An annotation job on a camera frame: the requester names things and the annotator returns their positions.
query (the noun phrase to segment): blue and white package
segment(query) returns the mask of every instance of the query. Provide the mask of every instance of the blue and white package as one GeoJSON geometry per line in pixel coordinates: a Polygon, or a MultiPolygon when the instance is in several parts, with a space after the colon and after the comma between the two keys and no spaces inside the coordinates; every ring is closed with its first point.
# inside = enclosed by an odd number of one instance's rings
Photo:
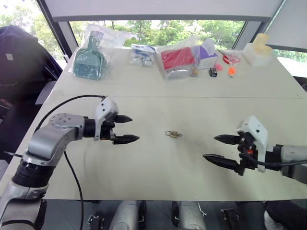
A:
{"type": "Polygon", "coordinates": [[[129,63],[139,66],[152,66],[155,48],[147,45],[131,44],[129,63]]]}

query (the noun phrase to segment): purple box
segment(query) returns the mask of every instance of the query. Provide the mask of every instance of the purple box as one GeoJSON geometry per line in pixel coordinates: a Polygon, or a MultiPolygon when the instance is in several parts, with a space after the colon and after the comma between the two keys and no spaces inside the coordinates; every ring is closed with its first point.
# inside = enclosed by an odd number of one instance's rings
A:
{"type": "Polygon", "coordinates": [[[193,46],[191,49],[195,57],[196,64],[198,65],[198,69],[208,69],[214,67],[218,59],[216,53],[213,55],[208,55],[206,49],[201,45],[193,46]]]}

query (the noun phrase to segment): teal plastic object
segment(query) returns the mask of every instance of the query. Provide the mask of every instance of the teal plastic object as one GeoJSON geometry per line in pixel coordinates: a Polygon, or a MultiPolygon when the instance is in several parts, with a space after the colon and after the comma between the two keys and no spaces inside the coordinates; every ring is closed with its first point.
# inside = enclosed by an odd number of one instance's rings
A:
{"type": "Polygon", "coordinates": [[[106,59],[98,50],[102,37],[103,33],[91,31],[88,47],[77,51],[72,68],[77,77],[101,79],[106,66],[106,59]]]}

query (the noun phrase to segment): small black cube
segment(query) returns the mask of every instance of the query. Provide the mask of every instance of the small black cube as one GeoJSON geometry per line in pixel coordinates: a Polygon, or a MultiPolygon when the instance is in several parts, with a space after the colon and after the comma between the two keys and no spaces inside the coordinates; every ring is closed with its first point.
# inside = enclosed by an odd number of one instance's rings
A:
{"type": "Polygon", "coordinates": [[[217,76],[216,68],[210,68],[209,74],[211,77],[216,77],[217,76]]]}

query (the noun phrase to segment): black cable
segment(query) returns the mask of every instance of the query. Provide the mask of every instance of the black cable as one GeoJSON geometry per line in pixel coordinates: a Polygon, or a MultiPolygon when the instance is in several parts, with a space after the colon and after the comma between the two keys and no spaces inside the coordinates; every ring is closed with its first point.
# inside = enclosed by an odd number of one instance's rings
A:
{"type": "Polygon", "coordinates": [[[83,228],[83,219],[84,219],[84,201],[83,201],[82,189],[81,189],[79,180],[78,180],[78,178],[77,178],[77,175],[76,175],[76,173],[75,173],[75,170],[73,169],[73,167],[72,167],[72,165],[71,165],[71,162],[70,162],[69,159],[68,159],[68,156],[67,156],[66,151],[64,151],[64,156],[65,156],[65,158],[66,158],[67,164],[69,165],[69,167],[70,167],[70,169],[71,169],[71,172],[72,172],[72,174],[73,174],[73,177],[75,178],[75,181],[76,181],[77,186],[78,186],[79,194],[80,194],[80,201],[81,201],[81,221],[80,221],[80,230],[82,230],[82,228],[83,228]]]}
{"type": "MultiPolygon", "coordinates": [[[[82,98],[82,97],[99,97],[101,99],[105,99],[106,97],[105,96],[100,96],[100,95],[90,95],[90,94],[87,94],[87,95],[80,95],[80,96],[76,96],[76,97],[73,97],[73,98],[70,98],[60,104],[58,104],[56,107],[54,107],[53,109],[51,109],[44,117],[43,119],[39,122],[38,126],[36,127],[35,131],[39,130],[39,128],[42,126],[43,122],[47,119],[47,117],[52,114],[56,109],[60,108],[62,105],[66,104],[67,102],[70,102],[72,100],[75,100],[75,99],[78,99],[78,98],[82,98]]],[[[79,190],[79,194],[80,194],[80,202],[81,202],[81,221],[80,221],[80,230],[83,229],[83,219],[84,219],[84,201],[83,201],[83,195],[82,195],[82,189],[81,189],[81,186],[80,186],[80,183],[79,183],[79,180],[77,178],[77,175],[71,165],[71,162],[69,161],[68,159],[68,156],[67,156],[67,153],[66,151],[64,151],[64,156],[65,156],[65,159],[67,161],[67,164],[69,165],[70,169],[71,169],[71,172],[73,174],[73,177],[75,178],[75,181],[77,183],[77,186],[78,186],[78,190],[79,190]]]]}
{"type": "Polygon", "coordinates": [[[82,97],[100,97],[101,99],[105,99],[105,96],[100,96],[100,95],[80,95],[80,96],[76,96],[76,97],[72,97],[60,104],[58,104],[56,107],[54,107],[53,109],[51,109],[44,117],[43,119],[39,122],[38,126],[36,127],[35,131],[39,130],[39,128],[42,126],[43,122],[47,119],[47,117],[52,114],[56,109],[60,108],[62,105],[66,104],[67,102],[70,102],[72,100],[78,99],[78,98],[82,98],[82,97]]]}
{"type": "Polygon", "coordinates": [[[271,167],[285,167],[285,166],[292,166],[292,165],[298,165],[298,164],[306,164],[306,160],[301,160],[301,161],[292,161],[292,162],[287,162],[287,163],[281,163],[281,162],[274,162],[274,163],[268,163],[268,162],[261,162],[256,159],[254,159],[252,156],[250,156],[247,152],[244,152],[244,155],[248,160],[253,162],[254,164],[259,164],[263,166],[271,166],[271,167]]]}
{"type": "Polygon", "coordinates": [[[13,153],[13,152],[8,152],[8,151],[3,151],[4,153],[6,153],[6,154],[9,154],[9,155],[11,155],[11,156],[14,156],[14,157],[23,157],[22,155],[19,155],[19,154],[16,154],[16,153],[13,153]]]}

